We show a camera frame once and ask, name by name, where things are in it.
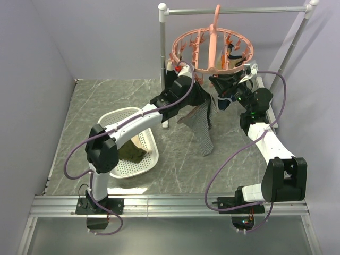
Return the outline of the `pink round clip hanger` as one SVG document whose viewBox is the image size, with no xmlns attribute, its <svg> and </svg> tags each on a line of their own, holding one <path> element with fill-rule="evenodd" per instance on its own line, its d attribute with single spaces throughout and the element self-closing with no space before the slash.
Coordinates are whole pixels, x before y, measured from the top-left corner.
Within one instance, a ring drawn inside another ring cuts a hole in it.
<svg viewBox="0 0 340 255">
<path fill-rule="evenodd" d="M 173 42 L 172 50 L 169 54 L 169 59 L 175 65 L 178 65 L 178 62 L 186 57 L 190 57 L 195 79 L 200 84 L 203 84 L 204 77 L 207 75 L 234 74 L 242 70 L 244 64 L 250 63 L 254 56 L 254 47 L 250 40 L 236 31 L 218 27 L 220 13 L 220 5 L 217 5 L 212 24 L 180 35 Z M 217 57 L 222 48 L 225 48 L 227 60 L 228 44 L 234 45 L 231 54 L 242 55 L 245 57 L 245 62 L 233 69 L 228 69 L 227 64 L 225 70 L 218 70 L 216 68 Z"/>
</svg>

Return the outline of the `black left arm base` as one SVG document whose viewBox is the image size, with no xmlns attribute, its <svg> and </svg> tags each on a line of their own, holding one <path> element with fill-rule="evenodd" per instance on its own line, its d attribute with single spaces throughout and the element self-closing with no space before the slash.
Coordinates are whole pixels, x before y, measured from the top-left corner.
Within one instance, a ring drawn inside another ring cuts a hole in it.
<svg viewBox="0 0 340 255">
<path fill-rule="evenodd" d="M 107 197 L 98 204 L 100 206 L 95 204 L 90 197 L 80 197 L 76 204 L 75 214 L 87 216 L 86 225 L 90 231 L 105 230 L 110 223 L 110 217 L 115 216 L 119 220 L 118 230 L 120 230 L 123 226 L 121 214 L 124 209 L 124 199 Z"/>
</svg>

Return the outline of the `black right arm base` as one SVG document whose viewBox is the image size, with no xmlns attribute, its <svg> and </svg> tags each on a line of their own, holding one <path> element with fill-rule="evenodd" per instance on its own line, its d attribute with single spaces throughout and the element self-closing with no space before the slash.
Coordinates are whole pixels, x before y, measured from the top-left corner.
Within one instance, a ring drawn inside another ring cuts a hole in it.
<svg viewBox="0 0 340 255">
<path fill-rule="evenodd" d="M 244 202 L 242 199 L 237 199 L 236 197 L 218 197 L 217 201 L 212 203 L 216 205 L 218 209 L 230 209 L 232 207 L 240 206 L 240 205 L 248 205 L 247 202 Z M 265 207 L 261 203 L 259 205 L 242 207 L 238 209 L 228 210 L 228 211 L 219 211 L 219 214 L 232 214 L 232 215 L 243 215 L 243 216 L 232 216 L 231 221 L 232 225 L 238 231 L 251 231 L 255 226 L 255 214 L 263 214 L 265 212 Z"/>
</svg>

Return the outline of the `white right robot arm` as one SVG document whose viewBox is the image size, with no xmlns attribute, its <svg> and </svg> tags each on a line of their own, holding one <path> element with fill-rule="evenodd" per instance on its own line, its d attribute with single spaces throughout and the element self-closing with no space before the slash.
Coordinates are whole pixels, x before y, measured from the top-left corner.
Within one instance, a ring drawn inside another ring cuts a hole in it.
<svg viewBox="0 0 340 255">
<path fill-rule="evenodd" d="M 281 143 L 271 127 L 281 118 L 285 108 L 287 85 L 283 75 L 274 71 L 259 71 L 259 74 L 274 74 L 283 83 L 283 102 L 276 121 L 271 124 L 256 123 L 251 124 L 248 130 L 248 137 L 252 140 L 250 144 L 242 147 L 231 154 L 226 161 L 215 172 L 209 181 L 204 194 L 205 205 L 213 211 L 225 212 L 238 210 L 242 213 L 248 211 L 252 206 L 260 205 L 264 202 L 292 202 L 305 199 L 307 185 L 307 162 L 302 157 L 295 157 Z M 209 189 L 221 172 L 221 170 L 240 152 L 256 145 L 267 163 L 266 172 L 262 182 L 248 185 L 241 188 L 242 194 L 234 199 L 234 207 L 219 209 L 212 207 L 208 202 Z"/>
</svg>

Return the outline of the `grey striped boxer underwear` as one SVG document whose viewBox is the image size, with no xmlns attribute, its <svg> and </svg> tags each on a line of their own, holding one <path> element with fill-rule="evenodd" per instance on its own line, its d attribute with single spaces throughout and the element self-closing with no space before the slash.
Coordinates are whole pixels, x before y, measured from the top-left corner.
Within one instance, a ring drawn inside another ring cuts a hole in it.
<svg viewBox="0 0 340 255">
<path fill-rule="evenodd" d="M 203 156 L 211 154 L 214 148 L 209 131 L 212 128 L 211 118 L 217 113 L 216 100 L 212 94 L 208 94 L 208 98 L 203 104 L 194 107 L 177 121 L 191 129 Z"/>
</svg>

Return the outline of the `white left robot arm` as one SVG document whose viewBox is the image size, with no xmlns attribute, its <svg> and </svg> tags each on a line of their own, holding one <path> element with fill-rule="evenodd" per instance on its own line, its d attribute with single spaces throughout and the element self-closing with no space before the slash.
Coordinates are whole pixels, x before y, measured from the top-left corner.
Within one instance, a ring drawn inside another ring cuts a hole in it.
<svg viewBox="0 0 340 255">
<path fill-rule="evenodd" d="M 198 82 L 182 75 L 135 114 L 106 128 L 99 124 L 93 126 L 90 141 L 85 147 L 87 161 L 94 171 L 88 207 L 96 214 L 106 210 L 109 173 L 117 166 L 118 150 L 126 142 L 144 130 L 176 116 L 185 106 L 202 105 L 208 98 L 209 93 Z"/>
</svg>

